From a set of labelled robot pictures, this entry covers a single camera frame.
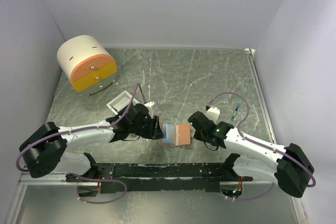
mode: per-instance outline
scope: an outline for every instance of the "white enclosure wall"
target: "white enclosure wall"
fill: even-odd
[[[256,48],[283,0],[46,0],[66,39],[104,46]]]
[[[335,52],[336,0],[284,0],[256,54],[278,142],[299,144],[316,170],[310,223],[336,223]]]
[[[64,42],[44,0],[0,0],[0,223],[20,172],[20,144],[46,120]]]

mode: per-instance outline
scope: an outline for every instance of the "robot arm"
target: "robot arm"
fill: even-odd
[[[150,115],[150,106],[150,103],[132,104],[126,116],[113,127],[111,124],[124,113],[126,107],[116,116],[90,125],[57,127],[54,122],[45,123],[19,148],[22,152],[29,144],[43,137],[60,133],[30,148],[23,155],[31,177],[39,178],[52,171],[85,174],[95,162],[88,153],[75,154],[72,152],[80,146],[124,140],[130,134],[153,140],[163,138],[159,117]]]
[[[188,121],[196,130],[194,137],[212,146],[245,155],[246,157],[240,156],[234,162],[233,170],[238,176],[265,179],[278,184],[289,195],[302,197],[310,175],[296,163],[276,152],[278,150],[287,154],[313,174],[313,166],[298,145],[290,144],[286,147],[268,143],[246,133],[243,133],[243,138],[233,125],[225,122],[215,124],[218,117],[219,109],[215,107],[209,108],[205,114],[197,111],[191,115]]]

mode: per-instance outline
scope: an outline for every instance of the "cable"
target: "cable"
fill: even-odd
[[[33,144],[30,144],[30,145],[26,146],[26,147],[19,153],[18,157],[16,158],[16,168],[17,168],[19,171],[21,171],[21,172],[28,172],[29,170],[27,170],[27,169],[23,169],[23,168],[20,167],[20,159],[21,159],[21,157],[22,157],[22,156],[23,156],[29,149],[31,149],[31,148],[33,148],[34,146],[36,146],[36,145],[38,145],[38,144],[40,144],[40,143],[42,143],[42,142],[45,142],[45,141],[47,141],[47,140],[49,140],[49,139],[51,139],[51,138],[53,138],[53,137],[55,137],[55,136],[60,136],[60,135],[64,135],[64,134],[71,134],[71,133],[73,133],[73,132],[80,132],[80,131],[94,130],[94,129],[97,129],[97,130],[99,130],[99,129],[108,129],[108,128],[113,127],[114,125],[116,125],[117,123],[119,123],[119,122],[123,119],[123,117],[127,114],[128,110],[129,110],[130,107],[131,107],[131,104],[132,104],[132,102],[133,102],[133,99],[134,99],[134,97],[135,97],[135,94],[136,94],[138,88],[140,89],[140,92],[141,92],[141,94],[142,94],[142,96],[143,96],[143,98],[144,98],[143,102],[144,102],[144,103],[147,103],[146,98],[144,97],[142,88],[141,88],[140,84],[137,83],[136,86],[135,86],[135,88],[134,88],[133,95],[132,95],[132,97],[131,97],[130,103],[127,105],[127,107],[126,107],[124,113],[123,113],[117,120],[115,120],[114,122],[112,122],[110,125],[108,125],[108,126],[99,126],[99,127],[96,127],[96,126],[87,126],[87,127],[82,127],[82,128],[78,128],[78,129],[73,129],[73,130],[71,130],[71,131],[62,131],[62,132],[57,132],[57,133],[51,134],[51,135],[49,135],[49,136],[45,136],[45,137],[41,138],[40,140],[34,142]]]
[[[248,138],[248,137],[246,137],[246,136],[243,135],[242,131],[240,130],[240,126],[242,125],[242,123],[244,123],[246,121],[246,119],[248,118],[248,115],[250,114],[250,106],[248,105],[246,99],[243,96],[241,96],[240,94],[235,93],[235,92],[223,92],[223,93],[218,94],[214,98],[212,98],[211,101],[209,102],[208,106],[210,106],[215,101],[216,98],[220,97],[223,94],[233,94],[233,95],[236,95],[236,96],[240,97],[245,102],[245,104],[246,104],[246,109],[247,109],[246,115],[244,116],[244,118],[237,125],[237,129],[238,129],[239,135],[242,138],[244,138],[245,140],[250,141],[251,143],[254,143],[256,145],[262,146],[262,147],[264,147],[266,149],[269,149],[269,150],[271,150],[273,152],[277,152],[277,153],[281,154],[282,156],[288,158],[289,160],[293,161],[300,168],[302,168],[309,175],[309,177],[311,178],[312,184],[311,185],[307,185],[307,187],[314,187],[316,185],[316,180],[315,180],[313,174],[307,168],[305,168],[304,165],[302,165],[299,161],[297,161],[295,158],[291,157],[287,153],[284,153],[284,152],[282,152],[282,151],[280,151],[280,150],[278,150],[276,148],[272,148],[272,147],[270,147],[270,146],[268,146],[266,144],[259,143],[259,142],[254,141],[254,140],[252,140],[252,139],[250,139],[250,138]]]
[[[108,201],[91,201],[91,200],[85,200],[83,198],[81,198],[79,196],[79,189],[77,187],[77,199],[84,202],[84,203],[89,203],[89,204],[96,204],[96,205],[102,205],[102,204],[108,204],[108,203],[111,203],[111,202],[115,202],[117,201],[118,199],[121,199],[122,197],[125,196],[126,192],[127,192],[127,185],[121,181],[121,180],[116,180],[116,179],[94,179],[94,178],[85,178],[83,176],[80,176],[78,174],[75,174],[75,173],[70,173],[72,176],[75,176],[79,179],[83,179],[83,180],[86,180],[86,181],[89,181],[89,182],[113,182],[113,183],[119,183],[121,185],[124,186],[124,192],[119,195],[118,197],[114,198],[114,199],[111,199],[111,200],[108,200]]]
[[[131,104],[133,102],[133,99],[135,97],[135,94],[137,92],[137,90],[140,90],[141,92],[141,95],[142,95],[142,98],[143,98],[143,102],[146,104],[147,103],[147,100],[144,96],[144,93],[142,91],[142,88],[140,86],[139,83],[136,84],[135,88],[134,88],[134,91],[133,91],[133,94],[132,94],[132,97],[131,97],[131,100],[129,102],[129,104],[127,105],[124,113],[117,119],[115,120],[114,122],[112,122],[110,125],[108,126],[99,126],[99,127],[96,127],[96,126],[87,126],[87,127],[81,127],[81,128],[78,128],[78,129],[74,129],[74,130],[71,130],[71,131],[62,131],[62,132],[57,132],[57,133],[54,133],[54,134],[51,134],[49,136],[45,136],[43,138],[41,138],[40,140],[34,142],[33,144],[30,144],[28,146],[26,146],[18,155],[18,157],[16,158],[16,168],[21,171],[21,172],[28,172],[29,170],[27,169],[23,169],[20,167],[20,159],[21,157],[31,148],[33,148],[34,146],[42,143],[42,142],[45,142],[55,136],[60,136],[60,135],[63,135],[63,134],[71,134],[72,132],[80,132],[80,131],[86,131],[86,130],[94,130],[94,129],[108,129],[108,128],[111,128],[113,127],[114,125],[116,125],[117,123],[119,123],[123,117],[127,114],[128,110],[130,109],[131,107]],[[127,192],[127,185],[123,182],[123,181],[120,181],[120,180],[115,180],[115,179],[90,179],[90,178],[85,178],[85,177],[82,177],[78,174],[72,174],[73,176],[77,177],[77,178],[80,178],[80,179],[83,179],[83,180],[86,180],[86,181],[90,181],[90,182],[114,182],[114,183],[119,183],[119,184],[122,184],[125,188],[124,192],[122,195],[118,196],[117,198],[115,199],[112,199],[112,200],[109,200],[109,201],[102,201],[102,202],[95,202],[95,201],[89,201],[89,200],[84,200],[82,199],[80,196],[79,196],[79,189],[77,188],[77,196],[78,196],[78,199],[82,202],[86,202],[86,203],[90,203],[90,204],[107,204],[107,203],[111,203],[111,202],[114,202],[120,198],[122,198],[126,192]]]
[[[204,137],[204,135],[203,135],[203,131],[201,131],[201,137],[203,138],[203,143],[204,143],[204,145],[205,145],[205,147],[206,147],[207,149],[209,149],[209,150],[212,151],[212,152],[215,152],[216,150],[218,150],[219,145],[217,145],[215,149],[210,149],[210,148],[208,147],[208,145],[207,145],[206,142],[205,142],[205,137]]]

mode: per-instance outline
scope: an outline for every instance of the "marble tabletop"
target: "marble tabletop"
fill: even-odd
[[[78,126],[102,121],[112,112],[106,106],[122,91],[132,93],[139,82],[148,101],[158,103],[155,114],[161,123],[187,122],[195,111],[215,95],[235,91],[243,95],[251,108],[242,130],[270,141],[261,104],[255,87],[250,62],[243,50],[231,49],[107,49],[117,62],[116,82],[99,93],[87,97],[78,94],[62,73],[48,121],[57,126]],[[236,105],[236,118],[230,121]],[[237,125],[246,113],[240,98],[223,96],[214,102],[221,110],[220,120]],[[139,139],[92,144],[76,150],[90,153],[99,163],[201,163],[223,162],[229,151],[208,150],[204,143],[192,140],[190,145],[170,147],[157,141]]]

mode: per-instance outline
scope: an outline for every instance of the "gray marble surface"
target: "gray marble surface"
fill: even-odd
[[[132,93],[139,82],[149,101],[159,104],[155,114],[162,123],[179,124],[197,110],[204,111],[209,100],[223,91],[243,95],[251,107],[242,130],[270,141],[258,100],[257,89],[245,52],[242,50],[193,49],[107,49],[118,65],[116,82],[90,97],[78,94],[61,75],[48,121],[58,126],[77,126],[102,121],[112,112],[106,104],[122,91]],[[233,124],[246,113],[243,102],[233,95],[215,101],[220,120],[230,122],[237,103],[241,107]],[[202,142],[170,147],[140,139],[111,144],[92,144],[78,149],[88,152],[99,163],[200,163],[223,162],[229,152],[209,151]]]
[[[269,184],[245,184],[244,197],[260,195]],[[116,194],[99,195],[96,201]],[[279,187],[254,201],[231,202],[222,194],[193,191],[130,191],[116,202],[84,204],[76,187],[28,186],[17,224],[297,224],[291,197]]]

